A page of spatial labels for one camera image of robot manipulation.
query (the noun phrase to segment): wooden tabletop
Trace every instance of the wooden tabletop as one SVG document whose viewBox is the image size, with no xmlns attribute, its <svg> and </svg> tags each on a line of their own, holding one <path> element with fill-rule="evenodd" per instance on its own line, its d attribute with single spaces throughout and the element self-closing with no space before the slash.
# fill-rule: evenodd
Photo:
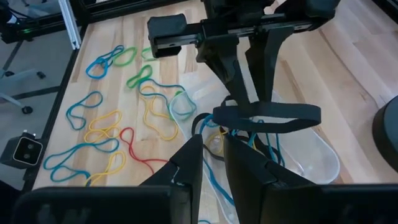
<svg viewBox="0 0 398 224">
<path fill-rule="evenodd" d="M 282 1 L 276 1 L 266 11 L 272 12 Z M 176 139 L 164 141 L 154 130 L 144 125 L 142 117 L 145 104 L 140 100 L 137 90 L 130 90 L 125 83 L 146 64 L 154 68 L 153 79 L 163 84 L 189 80 L 191 72 L 199 72 L 203 78 L 214 75 L 206 65 L 196 63 L 197 51 L 194 46 L 183 47 L 176 57 L 154 62 L 143 62 L 138 54 L 128 66 L 111 67 L 101 80 L 91 79 L 85 73 L 86 67 L 95 58 L 119 44 L 135 46 L 139 52 L 149 47 L 146 23 L 151 16 L 179 13 L 184 13 L 189 23 L 205 18 L 203 4 L 196 0 L 88 26 L 45 158 L 83 142 L 88 127 L 81 131 L 72 130 L 65 113 L 72 104 L 94 90 L 102 92 L 102 105 L 93 109 L 78 108 L 73 113 L 83 114 L 89 123 L 110 111 L 120 110 L 123 117 L 119 126 L 135 129 L 133 146 L 136 153 L 144 158 L 168 159 L 181 147 L 184 143 L 181 132 Z M 314 130 L 340 158 L 341 170 L 336 183 L 398 182 L 398 174 L 381 157 L 371 134 L 375 113 L 398 94 L 397 30 L 397 24 L 371 0 L 342 0 L 335 19 L 313 32 L 294 34 L 283 43 L 279 52 L 275 90 L 286 102 L 310 103 L 321 107 L 322 124 Z M 244 51 L 248 47 L 248 41 L 241 39 L 238 54 L 242 67 L 247 64 Z M 170 98 L 174 94 L 171 91 L 164 93 Z M 165 109 L 163 102 L 156 102 L 156 110 Z M 152 116 L 148 120 L 161 127 L 165 134 L 171 134 L 174 130 L 170 120 Z M 127 154 L 125 167 L 117 174 L 102 177 L 96 185 L 139 185 L 151 175 L 145 165 L 128 156 L 126 144 L 121 142 L 119 150 Z M 68 165 L 94 174 L 104 171 L 108 159 L 108 154 L 85 149 L 76 153 Z M 114 166 L 121 161 L 118 158 L 116 160 Z M 152 165 L 157 170 L 163 164 L 154 162 Z M 58 175 L 68 174 L 63 170 Z M 50 171 L 41 168 L 34 188 L 82 186 L 84 181 L 85 178 L 80 176 L 54 183 L 50 180 Z M 203 191 L 207 194 L 202 194 L 200 218 L 209 219 L 212 223 L 224 223 L 223 215 L 215 209 L 217 201 L 208 183 L 204 182 Z"/>
</svg>

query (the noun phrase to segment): green rubber band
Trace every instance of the green rubber band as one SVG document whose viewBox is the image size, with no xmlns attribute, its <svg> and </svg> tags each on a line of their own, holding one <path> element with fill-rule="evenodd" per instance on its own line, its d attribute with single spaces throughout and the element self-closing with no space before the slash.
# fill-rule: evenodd
<svg viewBox="0 0 398 224">
<path fill-rule="evenodd" d="M 119 63 L 119 62 L 116 61 L 120 56 L 124 55 L 124 54 L 127 53 L 128 51 L 132 51 L 132 54 L 131 54 L 130 59 L 129 59 L 127 62 Z M 134 60 L 134 58 L 136 57 L 136 55 L 137 55 L 137 48 L 136 48 L 136 47 L 129 47 L 128 49 L 124 49 L 122 52 L 118 53 L 118 54 L 113 58 L 113 64 L 114 64 L 115 66 L 118 66 L 118 67 L 126 66 L 126 65 L 130 64 L 130 63 Z"/>
<path fill-rule="evenodd" d="M 175 94 L 174 94 L 174 97 L 176 97 L 176 96 L 178 96 L 179 94 L 181 94 L 182 93 L 182 91 L 181 90 L 179 90 L 179 91 L 176 91 L 175 92 Z"/>
<path fill-rule="evenodd" d="M 147 57 L 145 56 L 145 54 L 148 54 L 149 52 L 152 53 L 152 50 L 150 49 L 150 47 L 145 48 L 145 49 L 142 50 L 142 52 L 141 52 L 141 57 L 144 59 L 145 62 L 151 62 L 151 61 L 156 60 L 156 58 L 154 58 L 153 56 L 152 56 L 152 58 L 147 58 Z"/>
<path fill-rule="evenodd" d="M 144 73 L 145 70 L 148 70 L 148 75 L 141 78 L 141 75 Z M 126 85 L 129 88 L 135 88 L 140 82 L 146 80 L 147 78 L 152 76 L 152 66 L 145 65 L 139 70 L 137 75 L 134 75 L 129 80 L 127 80 Z"/>
</svg>

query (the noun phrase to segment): transparent container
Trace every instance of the transparent container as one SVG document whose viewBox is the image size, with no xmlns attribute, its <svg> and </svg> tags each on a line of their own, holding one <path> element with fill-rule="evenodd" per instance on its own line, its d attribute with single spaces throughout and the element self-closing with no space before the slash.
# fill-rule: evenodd
<svg viewBox="0 0 398 224">
<path fill-rule="evenodd" d="M 186 140 L 191 138 L 192 122 L 195 117 L 201 113 L 212 113 L 213 108 L 220 106 L 221 102 L 229 95 L 227 89 L 221 81 L 214 75 L 207 77 L 200 76 L 197 72 L 186 74 L 180 79 L 180 84 L 186 89 L 184 93 L 177 95 L 170 103 L 170 114 L 177 122 L 181 132 Z M 192 110 L 191 99 L 197 106 L 196 112 L 187 119 L 186 116 L 180 116 L 184 112 Z M 274 92 L 272 100 L 283 102 L 282 98 Z M 265 122 L 284 123 L 289 119 L 255 117 L 253 121 L 263 119 Z M 209 136 L 217 132 L 217 128 L 205 128 L 203 142 L 206 142 Z M 269 134 L 270 142 L 276 147 L 275 134 Z M 259 134 L 263 142 L 266 141 L 266 135 Z M 216 146 L 220 144 L 220 139 L 215 140 Z M 285 167 L 302 177 L 311 180 L 316 184 L 329 184 L 335 180 L 340 172 L 340 162 L 334 150 L 312 129 L 307 128 L 287 134 L 279 134 L 279 145 L 281 153 L 285 160 Z M 228 180 L 226 178 L 225 165 L 223 162 L 212 159 L 205 151 L 204 158 L 213 169 L 217 181 L 231 195 Z M 208 175 L 208 170 L 203 165 L 203 170 Z M 234 207 L 230 206 L 221 194 L 216 194 L 223 212 L 230 223 L 238 223 Z"/>
</svg>

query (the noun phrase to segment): metal frame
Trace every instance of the metal frame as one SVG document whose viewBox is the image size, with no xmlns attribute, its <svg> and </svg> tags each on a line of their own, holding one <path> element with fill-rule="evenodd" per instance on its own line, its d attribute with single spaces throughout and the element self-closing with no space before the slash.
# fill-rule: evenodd
<svg viewBox="0 0 398 224">
<path fill-rule="evenodd" d="M 393 21 L 398 23 L 397 0 L 373 0 Z"/>
<path fill-rule="evenodd" d="M 83 26 L 81 28 L 81 30 L 80 30 L 81 38 L 84 38 L 84 35 L 86 34 L 86 30 L 87 30 L 87 26 Z M 39 159 L 39 161 L 41 161 L 43 159 L 45 151 L 47 150 L 47 144 L 49 142 L 51 132 L 52 132 L 54 124 L 55 124 L 55 120 L 57 119 L 58 112 L 59 112 L 61 104 L 62 104 L 63 96 L 65 95 L 65 92 L 67 90 L 68 82 L 72 75 L 73 67 L 75 66 L 75 62 L 76 62 L 78 54 L 79 54 L 79 49 L 76 49 L 72 52 L 69 62 L 68 62 L 68 65 L 67 65 L 67 68 L 63 75 L 61 84 L 60 84 L 60 86 L 57 86 L 58 87 L 57 96 L 55 97 L 54 104 L 52 106 L 49 118 L 47 120 L 47 123 L 45 124 L 42 137 L 41 137 L 41 139 L 38 140 L 39 142 L 41 142 L 43 144 L 43 151 L 42 151 L 41 158 Z M 35 184 L 35 180 L 36 180 L 37 174 L 39 173 L 39 170 L 40 170 L 40 166 L 26 169 L 26 172 L 24 175 L 25 184 L 22 189 L 23 192 L 29 192 L 33 189 L 33 185 Z"/>
<path fill-rule="evenodd" d="M 94 22 L 183 1 L 187 0 L 109 0 L 87 6 L 82 1 L 70 1 L 70 6 L 76 17 L 77 26 L 87 26 Z M 34 37 L 65 30 L 65 23 L 62 14 L 57 13 L 36 20 L 28 19 L 25 22 L 25 27 L 29 28 L 15 30 L 0 24 L 2 40 L 7 44 L 20 40 L 31 40 Z"/>
</svg>

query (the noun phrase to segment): black camera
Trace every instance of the black camera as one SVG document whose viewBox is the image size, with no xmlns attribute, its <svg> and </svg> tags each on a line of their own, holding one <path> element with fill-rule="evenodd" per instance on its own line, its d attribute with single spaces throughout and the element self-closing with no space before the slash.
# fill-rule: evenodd
<svg viewBox="0 0 398 224">
<path fill-rule="evenodd" d="M 0 157 L 0 163 L 26 169 L 35 167 L 43 151 L 43 144 L 35 139 L 35 134 L 24 131 L 21 136 L 7 142 L 6 148 Z"/>
</svg>

